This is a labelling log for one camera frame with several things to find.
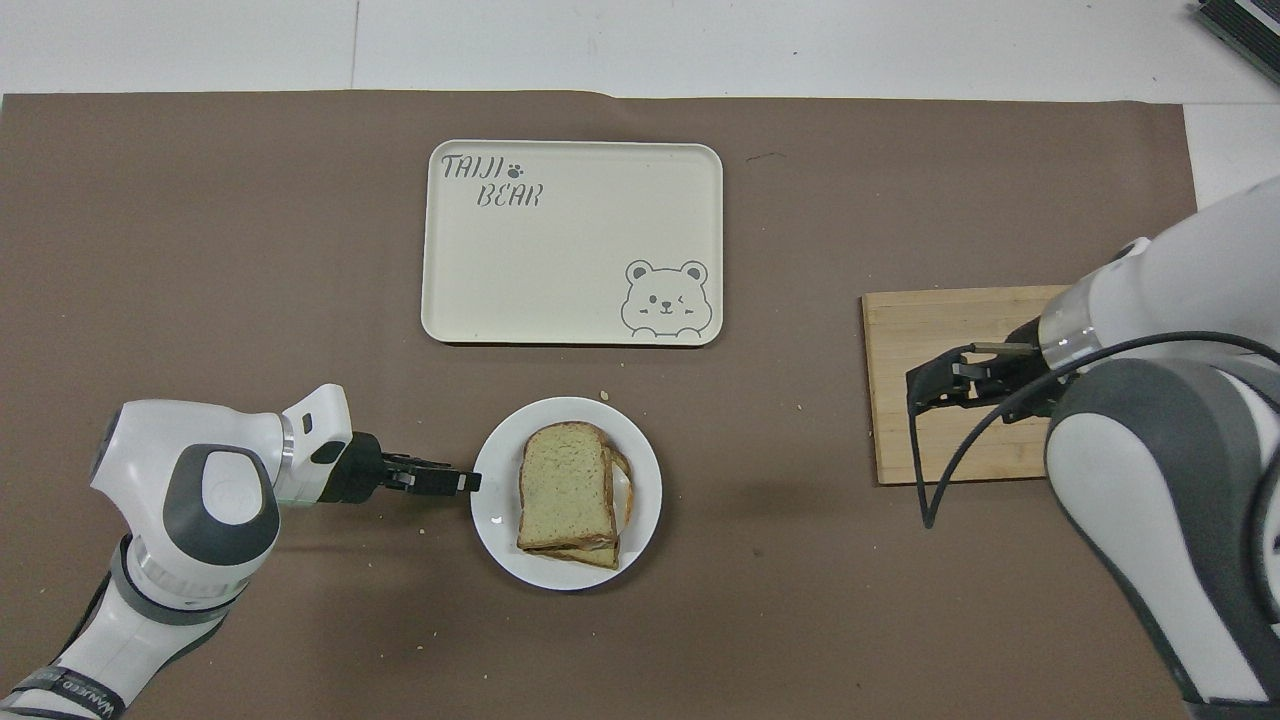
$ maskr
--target white tray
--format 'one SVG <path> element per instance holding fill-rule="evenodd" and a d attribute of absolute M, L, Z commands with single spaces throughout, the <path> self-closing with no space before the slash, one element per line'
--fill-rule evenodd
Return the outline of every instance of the white tray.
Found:
<path fill-rule="evenodd" d="M 442 143 L 422 328 L 451 343 L 710 342 L 724 318 L 722 176 L 704 145 Z"/>

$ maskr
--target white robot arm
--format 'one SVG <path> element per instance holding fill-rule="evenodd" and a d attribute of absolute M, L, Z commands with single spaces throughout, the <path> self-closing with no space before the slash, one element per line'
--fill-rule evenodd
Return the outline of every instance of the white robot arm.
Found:
<path fill-rule="evenodd" d="M 475 491 L 480 477 L 384 455 L 352 432 L 346 393 L 317 388 L 282 414 L 168 400 L 125 404 L 91 486 L 131 534 L 83 634 L 0 701 L 0 717 L 120 717 L 166 664 L 209 639 L 275 546 L 279 503 L 362 502 L 381 486 Z"/>
<path fill-rule="evenodd" d="M 955 348 L 909 373 L 913 442 L 918 413 L 998 404 L 932 502 L 916 465 L 925 525 L 986 424 L 1051 416 L 1053 492 L 1124 589 L 1188 714 L 1280 719 L 1275 347 L 1280 178 L 1130 243 L 1005 343 Z M 970 352 L 996 357 L 970 363 Z"/>

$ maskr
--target cutting board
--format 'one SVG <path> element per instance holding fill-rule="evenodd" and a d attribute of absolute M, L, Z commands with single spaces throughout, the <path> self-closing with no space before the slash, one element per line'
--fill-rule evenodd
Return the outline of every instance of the cutting board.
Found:
<path fill-rule="evenodd" d="M 1037 316 L 1066 286 L 873 292 L 863 296 L 863 329 L 879 484 L 915 482 L 906 429 L 906 372 L 977 341 L 1000 342 Z M 943 407 L 916 419 L 924 479 L 942 475 L 951 454 L 991 407 Z M 954 480 L 1044 477 L 1048 420 L 995 423 L 978 438 Z"/>

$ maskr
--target brown paper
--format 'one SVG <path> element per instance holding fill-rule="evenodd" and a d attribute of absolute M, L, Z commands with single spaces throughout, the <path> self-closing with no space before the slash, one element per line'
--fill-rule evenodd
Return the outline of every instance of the brown paper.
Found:
<path fill-rule="evenodd" d="M 714 149 L 722 334 L 431 341 L 426 159 L 456 137 Z M 913 488 L 876 487 L 859 336 L 867 292 L 1071 283 L 1192 213 L 1178 106 L 9 96 L 0 202 L 3 683 L 50 660 L 125 530 L 87 486 L 118 405 L 278 411 L 337 382 L 384 448 L 457 465 L 525 404 L 605 391 L 662 464 L 657 536 L 559 594 L 485 553 L 466 498 L 287 510 L 133 720 L 1181 716 L 1046 482 L 955 487 L 931 532 Z"/>

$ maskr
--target sandwich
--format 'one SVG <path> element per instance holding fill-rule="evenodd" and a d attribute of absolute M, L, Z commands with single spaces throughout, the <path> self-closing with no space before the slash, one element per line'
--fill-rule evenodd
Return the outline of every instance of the sandwich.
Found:
<path fill-rule="evenodd" d="M 538 430 L 525 443 L 520 468 L 516 547 L 617 569 L 618 530 L 631 515 L 630 474 L 626 457 L 590 423 Z"/>

